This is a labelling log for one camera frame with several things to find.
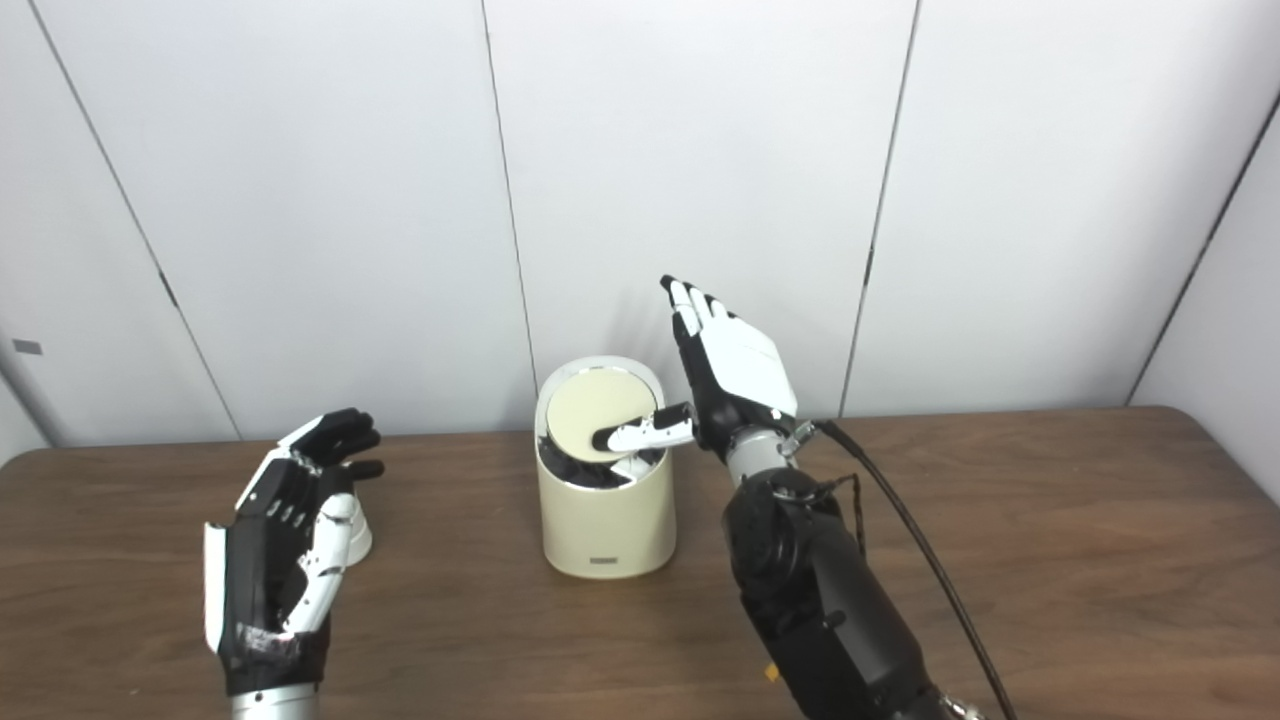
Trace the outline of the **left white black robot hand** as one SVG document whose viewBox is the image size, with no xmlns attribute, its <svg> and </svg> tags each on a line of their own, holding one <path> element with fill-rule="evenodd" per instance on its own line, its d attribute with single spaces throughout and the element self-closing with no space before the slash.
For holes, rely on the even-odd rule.
<svg viewBox="0 0 1280 720">
<path fill-rule="evenodd" d="M 204 527 L 204 635 L 236 719 L 315 719 L 332 607 L 349 566 L 372 548 L 356 486 L 385 468 L 364 452 L 381 437 L 347 407 L 265 454 L 227 524 Z"/>
</svg>

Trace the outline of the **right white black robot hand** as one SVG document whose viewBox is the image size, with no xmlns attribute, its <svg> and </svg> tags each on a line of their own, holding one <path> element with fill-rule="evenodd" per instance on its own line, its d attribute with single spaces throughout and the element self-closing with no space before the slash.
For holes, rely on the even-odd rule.
<svg viewBox="0 0 1280 720">
<path fill-rule="evenodd" d="M 691 401 L 603 427 L 591 447 L 636 454 L 695 443 L 722 462 L 751 429 L 794 430 L 797 396 L 773 340 L 718 299 L 672 275 L 660 278 Z"/>
</svg>

